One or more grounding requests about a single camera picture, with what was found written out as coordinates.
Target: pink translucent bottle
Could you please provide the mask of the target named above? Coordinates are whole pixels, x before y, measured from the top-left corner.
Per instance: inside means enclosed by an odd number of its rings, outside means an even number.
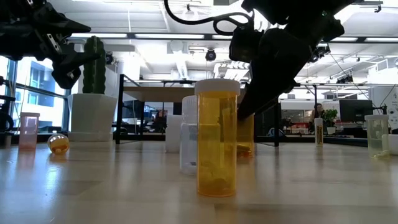
[[[19,149],[35,150],[37,142],[38,113],[21,113],[21,128],[19,134]]]

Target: ceiling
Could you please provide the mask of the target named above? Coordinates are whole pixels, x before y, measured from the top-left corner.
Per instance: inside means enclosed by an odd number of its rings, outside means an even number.
[[[118,0],[122,3],[86,1],[49,0],[58,12],[62,12],[68,18],[90,26],[92,32],[96,33],[215,33],[212,23],[186,26],[175,22],[164,11],[162,1]],[[187,20],[203,19],[208,16],[232,11],[243,11],[240,8],[241,1],[230,6],[214,6],[213,0],[190,1],[190,8],[193,12],[187,12],[187,1],[170,0],[170,2],[170,7],[176,16]],[[375,7],[350,6],[336,15],[337,18],[344,22],[345,35],[398,37],[398,1],[384,1],[382,11],[379,13],[374,13],[374,9]],[[264,22],[265,19],[259,14],[256,15],[258,16],[256,26],[259,28],[259,21]],[[233,30],[235,26],[225,22],[220,23],[219,28],[222,30]],[[145,61],[145,65],[141,69],[144,79],[165,79],[167,75],[172,73],[172,70],[178,70],[176,58],[167,54],[167,43],[170,42],[169,40],[104,41],[108,45],[134,45]],[[188,40],[186,42],[190,48],[203,47],[204,49],[204,52],[200,50],[190,51],[189,57],[184,59],[188,73],[190,71],[214,72],[214,67],[217,63],[228,60],[229,41]],[[215,49],[217,53],[216,61],[207,62],[205,60],[205,51],[208,48]],[[338,77],[341,69],[346,70],[349,68],[354,68],[352,69],[353,75],[360,80],[361,78],[366,78],[369,67],[375,66],[377,62],[384,60],[384,58],[398,55],[397,44],[330,44],[330,48],[334,59],[329,55],[315,64],[307,65],[298,74],[296,80],[298,82],[324,82],[333,75]]]

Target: white planter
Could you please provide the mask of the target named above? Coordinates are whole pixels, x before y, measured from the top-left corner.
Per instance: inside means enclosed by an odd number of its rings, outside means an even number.
[[[335,134],[336,133],[336,127],[328,127],[328,134]]]
[[[71,112],[70,141],[109,142],[117,98],[102,94],[79,93],[68,96]]]

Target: yellow bottle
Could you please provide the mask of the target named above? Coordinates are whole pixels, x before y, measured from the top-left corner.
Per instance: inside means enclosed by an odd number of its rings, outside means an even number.
[[[238,121],[238,158],[252,158],[254,154],[254,114]]]
[[[240,84],[208,79],[195,85],[198,96],[197,191],[227,197],[236,191],[236,99]]]

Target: potted plant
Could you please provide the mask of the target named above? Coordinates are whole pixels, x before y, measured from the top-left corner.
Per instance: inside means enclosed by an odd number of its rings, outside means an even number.
[[[106,96],[106,52],[100,38],[87,39],[85,52],[97,53],[98,60],[84,64],[83,93],[68,97],[71,111],[71,141],[112,141],[111,133],[117,98]]]
[[[336,109],[325,110],[325,112],[323,114],[323,119],[326,122],[328,134],[336,133],[336,127],[335,127],[335,118],[336,117],[337,117]]]

